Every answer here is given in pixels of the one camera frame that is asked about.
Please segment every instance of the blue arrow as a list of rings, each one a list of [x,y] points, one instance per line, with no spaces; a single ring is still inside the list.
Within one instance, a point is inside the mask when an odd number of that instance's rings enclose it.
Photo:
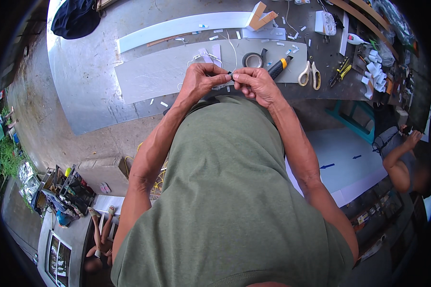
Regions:
[[[328,167],[334,166],[335,164],[323,165],[320,169],[327,169]]]

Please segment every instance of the teal chair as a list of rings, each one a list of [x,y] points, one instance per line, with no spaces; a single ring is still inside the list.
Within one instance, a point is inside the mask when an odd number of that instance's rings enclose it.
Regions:
[[[367,130],[360,123],[358,123],[353,119],[353,114],[354,114],[354,111],[356,110],[356,107],[359,106],[359,108],[361,108],[369,116],[369,118],[375,123],[373,107],[371,107],[365,101],[354,101],[353,108],[351,109],[351,113],[349,116],[347,116],[344,113],[339,112],[340,106],[341,106],[341,100],[338,100],[334,109],[332,111],[329,109],[326,109],[326,112],[332,117],[339,120],[341,123],[343,123],[347,128],[349,128],[353,132],[355,132],[357,135],[362,137],[370,145],[372,145],[374,141],[375,125],[372,127],[371,130]]]

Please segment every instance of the person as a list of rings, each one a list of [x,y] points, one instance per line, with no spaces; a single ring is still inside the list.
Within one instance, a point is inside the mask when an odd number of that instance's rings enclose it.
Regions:
[[[14,122],[10,123],[10,124],[5,124],[6,121],[8,120],[8,118],[11,117],[12,113],[14,112],[14,108],[13,106],[11,107],[11,112],[8,113],[5,118],[2,118],[2,116],[0,115],[0,141],[5,137],[6,133],[8,133],[8,131],[15,126],[15,124],[17,123],[17,119],[14,120]]]
[[[99,230],[99,213],[91,207],[88,207],[88,211],[94,224],[94,242],[96,245],[86,253],[84,267],[86,272],[94,274],[112,266],[112,242],[107,237],[112,226],[112,219],[115,216],[115,207],[111,205],[108,208],[108,220],[102,228],[102,235]]]
[[[380,153],[394,188],[401,193],[416,191],[424,196],[430,193],[431,169],[414,154],[422,133],[414,130],[408,136],[403,134],[407,125],[398,128],[391,105],[374,103],[374,119],[373,147]]]
[[[138,150],[113,242],[116,286],[337,286],[350,273],[356,235],[296,114],[263,68],[233,73],[245,97],[200,101],[232,77],[192,64]]]

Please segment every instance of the black electrical tape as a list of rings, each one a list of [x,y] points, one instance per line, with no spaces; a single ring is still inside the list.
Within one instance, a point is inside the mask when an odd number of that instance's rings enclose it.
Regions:
[[[252,68],[263,67],[262,56],[259,55],[259,54],[257,54],[257,53],[247,53],[246,55],[244,55],[243,61],[242,61],[244,67],[248,67],[247,66],[247,59],[250,58],[250,57],[258,57],[259,58],[259,63],[260,63],[260,66],[253,66]]]

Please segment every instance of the metal table surface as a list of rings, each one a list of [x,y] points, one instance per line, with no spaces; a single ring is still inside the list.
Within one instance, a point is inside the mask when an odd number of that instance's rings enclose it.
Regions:
[[[201,1],[201,0],[118,0],[106,9],[106,16],[99,26],[86,37],[66,40],[51,31],[53,17],[63,0],[51,0],[47,21],[47,48],[51,73],[64,113],[75,135],[81,135],[96,129],[122,123],[137,118],[161,114],[166,107],[161,101],[172,104],[177,94],[157,97],[153,105],[150,100],[126,105],[115,74],[115,66],[131,61],[150,53],[182,45],[181,41],[169,40],[153,46],[146,45],[118,54],[116,40],[141,28],[164,22],[170,19],[223,11],[252,11],[258,0],[244,1]],[[286,28],[287,33],[295,34],[287,25],[283,25],[281,16],[286,16],[286,1],[266,1],[267,10],[279,13],[276,23]],[[335,6],[326,8],[336,13],[343,20],[343,10]],[[279,84],[287,99],[341,99],[367,100],[364,97],[366,88],[361,83],[362,75],[350,71],[345,80],[337,83],[332,89],[327,86],[329,78],[338,61],[343,56],[338,54],[341,38],[339,29],[336,36],[330,37],[330,43],[323,43],[322,35],[314,32],[315,11],[322,10],[316,0],[310,4],[297,6],[290,4],[289,23],[300,32],[302,38],[296,41],[305,42],[303,36],[312,40],[309,48],[317,69],[321,72],[321,88],[315,91],[311,84],[301,87],[298,84]],[[236,38],[236,30],[229,29],[230,37]],[[207,41],[213,36],[211,31],[198,35],[186,35],[190,43]],[[352,45],[347,46],[346,55],[352,57]],[[213,92],[215,95],[226,94],[226,89]],[[239,95],[232,89],[233,95]]]

